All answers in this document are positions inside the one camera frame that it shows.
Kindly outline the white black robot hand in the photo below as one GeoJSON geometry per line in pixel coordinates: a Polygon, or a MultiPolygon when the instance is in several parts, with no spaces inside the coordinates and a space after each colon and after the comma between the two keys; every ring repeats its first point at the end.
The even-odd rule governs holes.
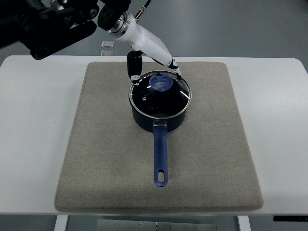
{"type": "Polygon", "coordinates": [[[109,34],[116,40],[128,42],[133,51],[128,54],[128,76],[133,85],[139,85],[142,72],[142,58],[144,53],[157,63],[172,69],[179,80],[181,72],[175,59],[165,44],[153,33],[138,24],[137,19],[130,13],[123,13],[109,34]]]}

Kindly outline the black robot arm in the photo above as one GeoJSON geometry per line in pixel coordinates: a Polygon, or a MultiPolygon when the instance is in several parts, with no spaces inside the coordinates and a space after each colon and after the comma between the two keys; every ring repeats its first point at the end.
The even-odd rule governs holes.
{"type": "Polygon", "coordinates": [[[21,42],[36,60],[44,59],[91,36],[97,27],[108,31],[129,9],[129,0],[2,0],[0,46],[21,42]]]}

